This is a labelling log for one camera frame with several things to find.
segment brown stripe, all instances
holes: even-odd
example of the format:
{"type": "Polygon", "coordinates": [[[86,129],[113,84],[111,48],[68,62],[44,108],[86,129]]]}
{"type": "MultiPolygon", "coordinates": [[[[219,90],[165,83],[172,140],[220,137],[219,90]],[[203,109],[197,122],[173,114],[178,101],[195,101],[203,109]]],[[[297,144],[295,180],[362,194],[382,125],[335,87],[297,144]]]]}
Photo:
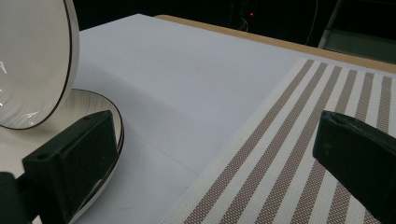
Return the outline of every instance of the brown stripe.
{"type": "Polygon", "coordinates": [[[269,166],[273,162],[277,152],[282,147],[292,126],[304,109],[304,106],[308,101],[310,95],[312,94],[312,91],[318,85],[318,82],[320,81],[320,78],[322,77],[326,66],[326,63],[320,64],[317,72],[314,74],[311,81],[304,89],[294,108],[289,112],[288,116],[286,117],[281,127],[277,131],[276,135],[272,139],[270,145],[262,154],[262,157],[253,168],[253,171],[249,174],[247,181],[236,194],[236,197],[233,199],[232,204],[228,208],[224,217],[221,219],[220,223],[234,223],[240,218],[243,211],[245,210],[245,207],[248,204],[248,201],[250,200],[256,188],[259,186],[262,177],[265,175],[269,166]]]}
{"type": "MultiPolygon", "coordinates": [[[[376,128],[384,133],[389,133],[389,113],[390,113],[390,95],[391,95],[392,78],[383,77],[381,86],[381,98],[379,100],[378,118],[376,128]]],[[[379,223],[367,210],[364,213],[364,223],[379,223]]]]}
{"type": "MultiPolygon", "coordinates": [[[[367,110],[370,101],[370,94],[373,87],[373,73],[366,73],[361,90],[361,96],[358,102],[355,118],[366,121],[367,110]]],[[[350,193],[344,188],[342,184],[337,182],[335,193],[332,198],[332,207],[328,223],[344,223],[347,218],[347,208],[349,206],[350,193]]]]}
{"type": "Polygon", "coordinates": [[[308,121],[303,127],[297,143],[293,147],[293,151],[290,153],[285,166],[276,180],[275,185],[272,187],[271,193],[265,201],[256,223],[272,223],[274,221],[276,212],[279,209],[279,206],[282,204],[283,198],[288,191],[291,180],[294,178],[301,159],[306,152],[306,148],[313,137],[314,131],[317,128],[320,119],[320,114],[329,101],[335,83],[340,76],[340,72],[341,67],[335,67],[333,69],[332,75],[327,82],[326,87],[321,93],[313,111],[311,112],[311,115],[309,116],[308,121]]]}
{"type": "Polygon", "coordinates": [[[259,143],[260,139],[267,131],[268,127],[274,121],[276,115],[289,100],[290,96],[294,93],[294,90],[300,84],[303,77],[309,71],[313,64],[313,60],[308,60],[301,71],[285,89],[279,99],[276,101],[274,106],[265,115],[264,119],[254,130],[253,134],[248,138],[246,143],[239,149],[227,167],[222,171],[219,178],[210,187],[209,191],[205,194],[204,198],[198,203],[194,210],[190,213],[185,223],[201,223],[210,209],[213,207],[215,202],[218,200],[221,193],[225,190],[227,185],[233,179],[233,176],[238,171],[239,167],[243,164],[245,159],[248,157],[253,148],[259,143]]]}
{"type": "MultiPolygon", "coordinates": [[[[347,102],[352,93],[352,88],[355,83],[357,71],[349,70],[346,78],[346,83],[344,84],[341,95],[335,106],[335,112],[345,113],[347,108],[347,102]]],[[[321,166],[317,161],[309,174],[308,180],[304,186],[303,193],[297,204],[296,211],[293,214],[291,223],[306,223],[311,217],[312,210],[314,209],[315,200],[318,197],[318,192],[320,190],[321,183],[323,181],[323,176],[325,175],[326,169],[321,166]]]]}
{"type": "Polygon", "coordinates": [[[373,73],[366,73],[363,82],[363,89],[361,90],[361,97],[359,98],[358,109],[356,110],[355,118],[361,121],[366,121],[367,109],[369,107],[371,90],[373,87],[373,73]]]}

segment placemat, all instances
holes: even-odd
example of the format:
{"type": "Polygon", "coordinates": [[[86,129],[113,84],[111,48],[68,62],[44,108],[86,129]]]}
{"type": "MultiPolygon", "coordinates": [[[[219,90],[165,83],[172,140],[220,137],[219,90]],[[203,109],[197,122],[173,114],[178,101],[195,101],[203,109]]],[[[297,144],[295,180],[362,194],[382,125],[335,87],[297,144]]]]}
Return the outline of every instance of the placemat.
{"type": "Polygon", "coordinates": [[[395,136],[395,86],[300,59],[163,223],[378,223],[312,148],[323,110],[395,136]]]}

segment wooden table edge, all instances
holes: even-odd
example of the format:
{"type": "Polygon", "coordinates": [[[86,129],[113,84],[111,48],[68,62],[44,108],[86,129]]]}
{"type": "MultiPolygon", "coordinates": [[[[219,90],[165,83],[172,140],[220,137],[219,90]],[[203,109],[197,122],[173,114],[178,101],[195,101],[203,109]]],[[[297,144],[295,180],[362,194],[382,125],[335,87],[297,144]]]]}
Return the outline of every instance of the wooden table edge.
{"type": "Polygon", "coordinates": [[[217,33],[221,33],[221,34],[225,34],[225,35],[232,35],[232,36],[244,38],[247,40],[252,40],[252,41],[256,41],[256,42],[260,42],[260,43],[264,43],[264,44],[281,47],[284,49],[292,49],[292,50],[300,51],[303,53],[313,54],[313,55],[323,57],[323,58],[333,59],[333,60],[341,61],[341,62],[345,62],[345,63],[353,63],[353,64],[360,65],[363,67],[372,68],[372,69],[396,74],[396,64],[383,63],[383,62],[379,62],[379,61],[375,61],[375,60],[371,60],[371,59],[364,59],[364,58],[360,58],[360,57],[356,57],[356,56],[352,56],[352,55],[329,51],[326,49],[317,49],[317,48],[308,47],[305,45],[291,43],[291,42],[284,41],[284,40],[274,39],[274,38],[263,36],[263,35],[254,35],[251,33],[237,31],[237,30],[220,27],[220,26],[216,26],[216,25],[212,25],[212,24],[207,24],[207,23],[203,23],[203,22],[199,22],[199,21],[190,21],[190,20],[181,19],[178,17],[168,16],[168,15],[158,15],[158,16],[155,16],[155,18],[162,19],[165,21],[172,21],[172,22],[176,22],[176,23],[180,23],[180,24],[184,24],[184,25],[189,25],[192,27],[201,28],[201,29],[205,29],[208,31],[213,31],[213,32],[217,32],[217,33]]]}

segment white stripe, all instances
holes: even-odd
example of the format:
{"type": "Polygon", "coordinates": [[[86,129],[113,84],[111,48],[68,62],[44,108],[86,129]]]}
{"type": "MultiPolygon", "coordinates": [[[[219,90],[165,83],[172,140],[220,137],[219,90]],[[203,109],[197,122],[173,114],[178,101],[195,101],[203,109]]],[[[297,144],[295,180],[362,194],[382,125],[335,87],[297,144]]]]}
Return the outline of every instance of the white stripe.
{"type": "Polygon", "coordinates": [[[350,196],[349,207],[346,213],[346,224],[356,224],[364,222],[365,208],[353,196],[350,196]]]}
{"type": "MultiPolygon", "coordinates": [[[[340,97],[340,94],[346,82],[346,79],[347,76],[345,76],[345,74],[343,74],[343,71],[341,71],[340,77],[337,79],[337,82],[335,83],[334,89],[332,91],[328,103],[326,104],[325,110],[334,111],[338,98],[340,97]]],[[[292,219],[294,211],[300,200],[301,194],[303,193],[306,181],[311,172],[312,166],[315,162],[315,159],[312,157],[312,148],[315,143],[317,130],[318,130],[318,126],[315,129],[312,138],[310,139],[309,145],[307,146],[306,152],[300,162],[296,174],[294,175],[290,183],[285,198],[283,199],[282,204],[280,205],[279,210],[277,211],[276,218],[274,219],[275,223],[290,223],[292,219]]]]}
{"type": "Polygon", "coordinates": [[[381,100],[382,78],[383,76],[377,74],[374,75],[369,107],[367,109],[366,123],[373,127],[376,127],[376,121],[378,118],[378,108],[379,102],[381,100]]]}
{"type": "Polygon", "coordinates": [[[396,78],[390,89],[389,134],[396,137],[396,78]]]}
{"type": "Polygon", "coordinates": [[[271,163],[260,185],[257,187],[256,191],[251,197],[249,203],[247,204],[247,208],[240,217],[238,223],[249,223],[252,220],[255,220],[259,215],[265,203],[265,200],[271,192],[271,189],[274,186],[280,172],[282,171],[282,168],[284,167],[285,162],[287,161],[291,151],[293,150],[293,147],[296,144],[304,125],[306,124],[306,121],[308,120],[313,108],[315,107],[315,104],[309,104],[309,102],[316,102],[318,100],[327,81],[329,80],[331,71],[331,68],[325,70],[323,77],[312,92],[310,98],[308,99],[308,103],[305,105],[299,118],[297,118],[294,126],[291,128],[290,133],[286,138],[283,146],[276,154],[274,161],[271,163]]]}
{"type": "Polygon", "coordinates": [[[247,157],[245,162],[239,168],[238,172],[236,172],[233,180],[229,183],[227,188],[223,191],[220,195],[217,202],[213,205],[210,212],[207,214],[206,218],[204,219],[204,223],[218,223],[221,221],[221,218],[226,213],[228,207],[233,202],[234,197],[238,193],[238,191],[242,188],[243,184],[245,183],[246,179],[248,178],[247,174],[250,174],[253,170],[254,166],[264,153],[265,149],[267,149],[268,145],[270,144],[271,140],[274,138],[276,134],[276,130],[280,128],[283,121],[293,108],[295,102],[298,100],[298,97],[304,91],[306,85],[308,85],[310,79],[314,75],[315,71],[318,68],[319,63],[314,63],[308,73],[305,75],[303,80],[301,81],[300,85],[296,88],[294,93],[291,95],[289,100],[286,102],[285,106],[281,109],[279,114],[274,119],[271,127],[268,128],[267,132],[264,134],[260,142],[255,146],[253,151],[247,157]]]}
{"type": "MultiPolygon", "coordinates": [[[[356,75],[355,82],[353,84],[351,95],[347,101],[346,113],[345,113],[346,115],[349,115],[351,117],[355,116],[356,109],[358,108],[358,102],[361,96],[363,81],[364,81],[364,73],[358,72],[358,74],[356,75]]],[[[326,178],[323,179],[322,184],[320,185],[318,197],[317,200],[315,201],[314,209],[312,210],[309,223],[323,223],[324,220],[327,221],[327,218],[323,219],[322,217],[323,216],[322,207],[325,206],[329,209],[328,210],[328,215],[329,215],[330,208],[332,206],[331,196],[334,195],[336,183],[337,180],[330,173],[326,172],[326,178]]]]}
{"type": "Polygon", "coordinates": [[[327,223],[327,218],[332,207],[332,197],[337,187],[337,180],[328,171],[323,176],[323,181],[320,185],[317,200],[315,201],[314,209],[312,210],[309,223],[319,224],[327,223]]]}
{"type": "Polygon", "coordinates": [[[182,223],[187,219],[193,209],[204,198],[205,194],[213,185],[213,183],[218,179],[221,172],[233,159],[233,156],[254,132],[255,128],[262,121],[263,115],[268,113],[268,111],[276,102],[277,98],[279,98],[282,92],[289,86],[293,78],[303,68],[306,62],[307,59],[303,58],[296,62],[296,64],[290,69],[288,74],[282,79],[279,85],[274,89],[274,91],[272,91],[270,96],[261,103],[256,112],[247,121],[247,124],[242,128],[231,144],[223,149],[219,156],[208,167],[200,179],[194,184],[186,196],[183,197],[183,199],[178,203],[178,205],[173,209],[171,214],[169,214],[163,223],[182,223]]]}
{"type": "MultiPolygon", "coordinates": [[[[349,69],[343,68],[341,70],[341,74],[339,77],[339,82],[337,84],[342,84],[341,87],[338,87],[339,94],[334,95],[336,99],[335,102],[338,103],[341,97],[342,89],[347,82],[347,74],[349,69]]],[[[336,105],[328,104],[326,106],[326,110],[334,111],[336,105]]],[[[318,192],[317,200],[315,201],[315,205],[311,214],[311,218],[309,219],[309,223],[326,223],[327,217],[330,213],[330,209],[332,207],[332,197],[335,193],[335,188],[337,185],[337,180],[328,172],[326,171],[325,175],[323,176],[322,183],[320,185],[320,189],[318,192]]]]}
{"type": "MultiPolygon", "coordinates": [[[[373,127],[376,126],[378,117],[379,100],[381,98],[382,76],[374,76],[373,87],[370,95],[370,102],[367,109],[367,116],[365,122],[373,127]]],[[[364,221],[364,206],[357,201],[353,196],[349,202],[349,207],[346,214],[346,223],[363,223],[364,221]]]]}
{"type": "Polygon", "coordinates": [[[358,109],[359,99],[361,97],[361,90],[363,88],[365,73],[359,71],[356,75],[355,84],[352,88],[352,93],[350,94],[349,101],[347,102],[346,115],[350,117],[355,117],[356,110],[358,109]]]}

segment table surface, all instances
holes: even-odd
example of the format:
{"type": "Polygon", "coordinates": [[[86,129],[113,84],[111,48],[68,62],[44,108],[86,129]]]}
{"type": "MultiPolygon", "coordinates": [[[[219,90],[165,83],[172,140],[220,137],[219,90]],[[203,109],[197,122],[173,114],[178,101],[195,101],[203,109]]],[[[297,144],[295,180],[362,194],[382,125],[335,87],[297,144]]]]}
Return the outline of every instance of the table surface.
{"type": "Polygon", "coordinates": [[[160,223],[300,58],[395,77],[395,65],[164,15],[82,31],[74,87],[118,107],[125,143],[76,223],[160,223]]]}

